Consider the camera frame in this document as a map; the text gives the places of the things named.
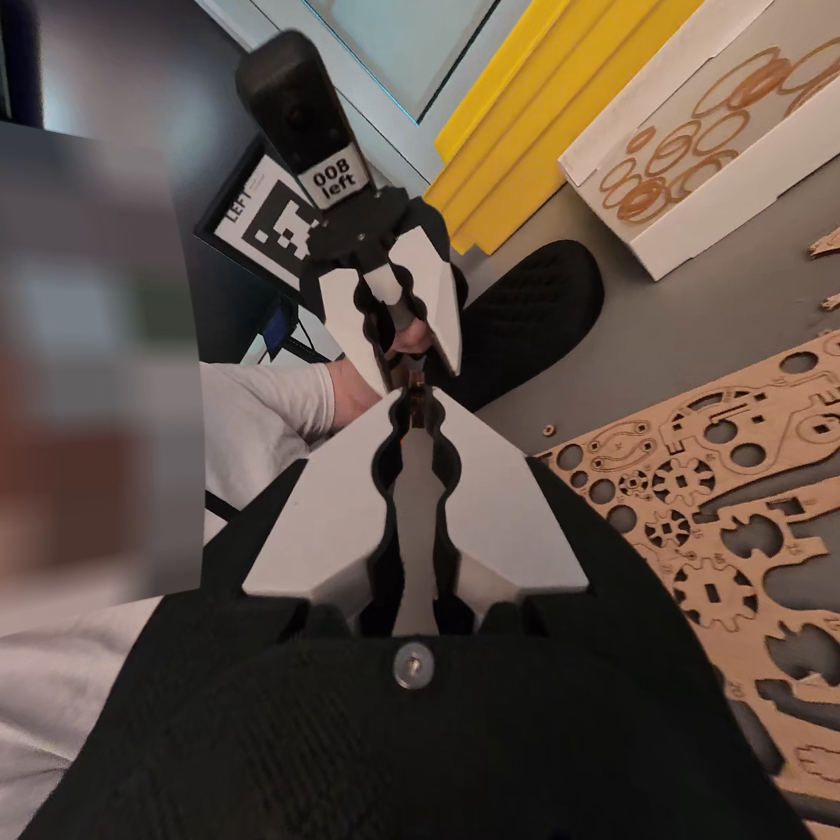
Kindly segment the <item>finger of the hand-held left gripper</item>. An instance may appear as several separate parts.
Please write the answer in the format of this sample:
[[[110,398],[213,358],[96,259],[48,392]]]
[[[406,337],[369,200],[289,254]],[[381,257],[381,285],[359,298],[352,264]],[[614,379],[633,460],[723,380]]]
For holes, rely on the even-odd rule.
[[[355,302],[361,278],[351,268],[332,269],[318,281],[324,325],[367,385],[379,396],[392,389],[391,373],[367,316]]]
[[[401,281],[407,299],[423,311],[434,347],[448,373],[460,374],[462,336],[459,303],[452,264],[440,256],[423,227],[400,234],[391,248],[391,263],[407,271]]]

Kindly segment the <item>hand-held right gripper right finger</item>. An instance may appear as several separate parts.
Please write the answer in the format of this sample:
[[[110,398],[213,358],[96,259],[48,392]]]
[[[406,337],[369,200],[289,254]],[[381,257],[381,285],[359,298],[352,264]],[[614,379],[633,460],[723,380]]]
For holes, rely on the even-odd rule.
[[[531,595],[579,594],[589,581],[520,449],[440,388],[425,395],[437,502],[436,618],[484,618]]]

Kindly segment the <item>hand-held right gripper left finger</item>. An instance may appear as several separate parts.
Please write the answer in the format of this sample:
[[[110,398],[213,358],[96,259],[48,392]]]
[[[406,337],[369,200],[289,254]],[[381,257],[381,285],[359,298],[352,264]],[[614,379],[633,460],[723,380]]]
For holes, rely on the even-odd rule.
[[[310,454],[245,577],[247,595],[334,607],[360,625],[396,623],[404,569],[391,487],[404,432],[402,388]]]

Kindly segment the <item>person's left forearm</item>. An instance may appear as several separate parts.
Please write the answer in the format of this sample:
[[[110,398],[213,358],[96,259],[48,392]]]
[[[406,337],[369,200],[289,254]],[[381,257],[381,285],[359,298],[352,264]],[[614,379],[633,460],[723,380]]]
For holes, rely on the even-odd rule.
[[[262,487],[331,431],[326,364],[285,367],[200,362],[206,481]]]

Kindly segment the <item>laser-cut wooden parts sheet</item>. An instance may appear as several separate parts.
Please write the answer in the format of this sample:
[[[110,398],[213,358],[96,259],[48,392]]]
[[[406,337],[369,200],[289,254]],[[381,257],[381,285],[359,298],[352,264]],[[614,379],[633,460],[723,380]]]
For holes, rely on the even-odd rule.
[[[838,330],[537,455],[646,560],[767,739],[815,838],[838,838]]]

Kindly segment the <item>person's left hand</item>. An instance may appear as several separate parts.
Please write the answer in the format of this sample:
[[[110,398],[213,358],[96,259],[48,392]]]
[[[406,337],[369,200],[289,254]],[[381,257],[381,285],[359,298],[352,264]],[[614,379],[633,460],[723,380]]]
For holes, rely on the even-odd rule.
[[[411,360],[419,360],[432,347],[432,335],[425,322],[415,318],[404,330],[395,334],[386,360],[398,361],[392,371],[394,383],[398,386],[408,384]],[[332,384],[333,415],[330,433],[335,434],[351,425],[353,421],[366,413],[381,397],[372,389],[346,358],[326,364],[326,370]]]

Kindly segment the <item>black quilted cushion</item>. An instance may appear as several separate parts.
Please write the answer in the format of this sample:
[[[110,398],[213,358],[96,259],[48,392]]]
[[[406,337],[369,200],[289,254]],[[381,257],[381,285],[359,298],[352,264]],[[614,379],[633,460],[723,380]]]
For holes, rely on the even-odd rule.
[[[425,382],[472,413],[548,370],[589,334],[605,300],[602,273],[578,241],[544,245],[460,313],[459,375],[430,350]]]

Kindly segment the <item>yellow board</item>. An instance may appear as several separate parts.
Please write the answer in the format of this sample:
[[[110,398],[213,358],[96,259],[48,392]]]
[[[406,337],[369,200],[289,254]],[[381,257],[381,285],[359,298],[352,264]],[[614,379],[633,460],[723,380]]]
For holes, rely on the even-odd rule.
[[[536,1],[435,141],[424,199],[450,243],[493,254],[565,182],[558,159],[701,1]]]

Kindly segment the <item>white cardboard box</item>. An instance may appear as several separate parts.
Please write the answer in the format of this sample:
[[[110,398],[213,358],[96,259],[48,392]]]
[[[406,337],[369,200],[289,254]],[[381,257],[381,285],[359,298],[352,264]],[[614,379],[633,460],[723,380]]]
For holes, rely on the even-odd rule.
[[[759,215],[839,152],[839,80],[773,128],[691,197],[645,228],[606,219],[595,197],[602,165],[614,165],[651,117],[678,105],[741,60],[780,46],[790,58],[839,38],[838,1],[704,2],[559,158],[567,183],[631,249],[653,280]]]

